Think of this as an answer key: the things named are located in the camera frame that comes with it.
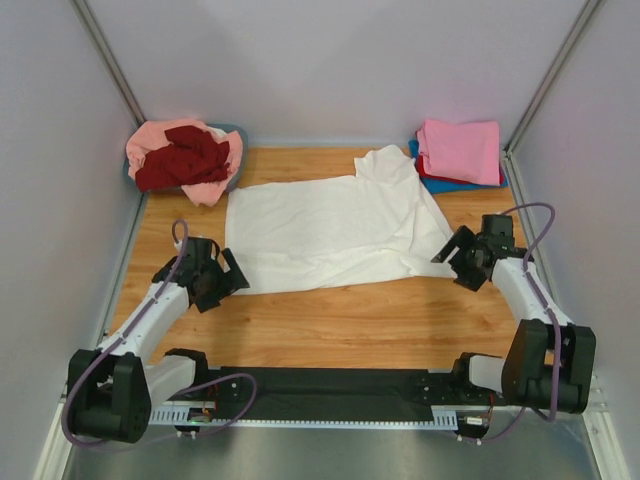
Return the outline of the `white t-shirt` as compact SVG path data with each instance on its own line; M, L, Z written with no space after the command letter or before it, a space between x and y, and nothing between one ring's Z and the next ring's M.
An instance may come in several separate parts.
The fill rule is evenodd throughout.
M354 161L352 175L238 188L225 244L247 295L451 278L433 262L453 234L412 158L390 145Z

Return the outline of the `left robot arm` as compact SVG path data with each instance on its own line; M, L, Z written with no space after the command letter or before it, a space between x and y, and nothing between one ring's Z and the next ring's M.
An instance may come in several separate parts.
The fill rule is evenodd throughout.
M61 428L73 445L133 444L165 401L175 395L199 401L215 386L202 352L173 349L156 365L148 360L190 307L201 313L216 308L249 282L231 250L215 241L185 237L175 245L177 256L154 275L121 327L95 349L79 349L70 359Z

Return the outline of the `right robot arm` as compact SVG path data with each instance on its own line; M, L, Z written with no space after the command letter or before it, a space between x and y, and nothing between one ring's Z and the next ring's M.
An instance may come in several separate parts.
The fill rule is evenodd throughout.
M460 356L450 379L452 395L470 404L490 390L512 406L549 417L583 413L591 387L595 333L577 325L554 302L531 252L515 243L512 217L486 215L479 232L459 227L432 260L448 264L456 284L468 290L492 283L517 322L505 357L469 352Z

